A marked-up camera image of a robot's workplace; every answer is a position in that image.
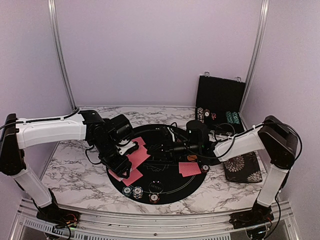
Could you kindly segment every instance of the black case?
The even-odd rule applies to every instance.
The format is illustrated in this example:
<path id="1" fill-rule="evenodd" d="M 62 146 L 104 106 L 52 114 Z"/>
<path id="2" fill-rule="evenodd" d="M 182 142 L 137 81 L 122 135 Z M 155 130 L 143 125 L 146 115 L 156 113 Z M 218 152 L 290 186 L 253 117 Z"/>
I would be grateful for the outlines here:
<path id="1" fill-rule="evenodd" d="M 239 116 L 246 84 L 236 80 L 200 76 L 196 96 L 195 118 L 204 122 L 211 131 L 222 123 L 231 124 L 235 132 L 242 133 L 244 127 Z M 233 130 L 223 125 L 216 130 L 217 134 L 231 135 Z"/>

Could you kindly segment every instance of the stack of poker chips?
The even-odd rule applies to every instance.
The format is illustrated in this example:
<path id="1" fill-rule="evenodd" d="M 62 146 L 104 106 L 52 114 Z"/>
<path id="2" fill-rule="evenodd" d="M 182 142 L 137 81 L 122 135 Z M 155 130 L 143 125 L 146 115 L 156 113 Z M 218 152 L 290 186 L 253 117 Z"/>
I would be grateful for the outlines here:
<path id="1" fill-rule="evenodd" d="M 134 197 L 135 199 L 141 199 L 142 196 L 143 196 L 143 194 L 144 194 L 144 191 L 143 191 L 142 187 L 136 186 L 136 187 L 133 189 L 133 197 Z"/>
<path id="2" fill-rule="evenodd" d="M 204 174 L 206 174 L 207 172 L 209 172 L 210 167 L 208 165 L 202 165 L 200 168 L 200 171 Z"/>
<path id="3" fill-rule="evenodd" d="M 126 197 L 130 197 L 130 195 L 132 194 L 132 188 L 129 186 L 126 186 L 122 189 L 122 193 L 123 195 L 125 195 Z"/>
<path id="4" fill-rule="evenodd" d="M 149 201 L 152 204 L 158 203 L 160 201 L 159 194 L 157 193 L 149 194 Z"/>

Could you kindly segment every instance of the black round mat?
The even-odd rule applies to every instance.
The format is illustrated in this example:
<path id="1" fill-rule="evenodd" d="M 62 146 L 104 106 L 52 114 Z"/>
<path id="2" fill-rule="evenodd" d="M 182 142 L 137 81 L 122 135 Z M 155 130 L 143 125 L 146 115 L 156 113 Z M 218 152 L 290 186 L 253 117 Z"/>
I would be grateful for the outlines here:
<path id="1" fill-rule="evenodd" d="M 142 137 L 145 142 L 144 147 L 150 149 L 155 147 L 164 140 L 160 128 L 167 127 L 163 124 L 149 124 L 134 128 L 134 138 Z M 185 130 L 172 127 L 178 134 L 187 136 Z M 179 162 L 188 162 L 187 155 L 180 157 L 165 157 L 150 156 L 137 169 L 143 176 L 135 181 L 130 187 L 141 187 L 143 189 L 142 198 L 136 199 L 131 194 L 130 199 L 144 204 L 170 204 L 182 200 L 197 190 L 203 183 L 206 173 L 183 177 L 179 173 Z M 123 193 L 123 188 L 126 185 L 122 181 L 116 180 L 107 171 L 111 183 L 115 188 Z M 150 202 L 150 194 L 152 192 L 160 192 L 160 200 L 157 203 Z"/>

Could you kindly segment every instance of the robotic arm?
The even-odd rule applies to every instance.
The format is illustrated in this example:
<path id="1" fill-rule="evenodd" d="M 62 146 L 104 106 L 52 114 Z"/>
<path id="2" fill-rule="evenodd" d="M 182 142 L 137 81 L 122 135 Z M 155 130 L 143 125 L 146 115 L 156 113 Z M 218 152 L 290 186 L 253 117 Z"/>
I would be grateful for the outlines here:
<path id="1" fill-rule="evenodd" d="M 86 140 L 99 151 L 101 163 L 122 178 L 130 176 L 132 163 L 127 154 L 138 149 L 131 141 L 134 134 L 124 115 L 102 119 L 94 110 L 79 111 L 67 117 L 25 119 L 8 115 L 0 139 L 0 171 L 11 176 L 39 207 L 38 218 L 61 221 L 78 215 L 58 207 L 57 201 L 28 164 L 24 150 L 33 145 L 64 140 Z"/>
<path id="2" fill-rule="evenodd" d="M 263 123 L 234 135 L 231 139 L 216 142 L 209 140 L 209 130 L 200 121 L 189 121 L 186 131 L 188 136 L 184 140 L 171 141 L 171 136 L 168 136 L 166 143 L 161 144 L 157 150 L 167 156 L 193 153 L 203 164 L 213 166 L 236 156 L 266 149 L 271 158 L 271 166 L 264 185 L 252 209 L 231 214 L 230 223 L 235 229 L 239 229 L 273 220 L 271 204 L 284 187 L 296 161 L 297 133 L 274 116 L 266 117 Z M 178 135 L 173 129 L 168 129 L 167 132 Z"/>

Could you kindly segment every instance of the white robotic arm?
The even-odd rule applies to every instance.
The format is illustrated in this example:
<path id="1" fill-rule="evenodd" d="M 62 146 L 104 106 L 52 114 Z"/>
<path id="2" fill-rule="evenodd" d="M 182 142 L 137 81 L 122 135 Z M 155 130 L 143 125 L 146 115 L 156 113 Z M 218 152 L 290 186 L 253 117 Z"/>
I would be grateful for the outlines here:
<path id="1" fill-rule="evenodd" d="M 53 193 L 24 161 L 23 149 L 43 143 L 86 140 L 98 149 L 103 165 L 119 177 L 128 178 L 132 164 L 126 155 L 139 147 L 131 141 L 133 133 L 124 115 L 102 119 L 93 110 L 41 119 L 17 119 L 10 114 L 0 140 L 0 171 L 11 176 L 31 196 L 44 213 L 40 218 L 59 220 L 69 212 L 58 207 Z"/>
<path id="2" fill-rule="evenodd" d="M 296 157 L 298 140 L 301 143 L 299 135 L 292 127 L 282 123 L 274 116 L 268 116 L 257 127 L 253 126 L 247 132 L 235 135 L 232 139 L 215 146 L 213 152 L 216 156 L 222 156 L 219 158 L 221 162 L 264 149 L 271 158 L 268 175 L 252 210 L 231 214 L 230 223 L 235 229 L 263 223 L 268 218 L 274 219 L 271 204 L 286 183 L 289 171 L 301 153 L 300 149 Z"/>

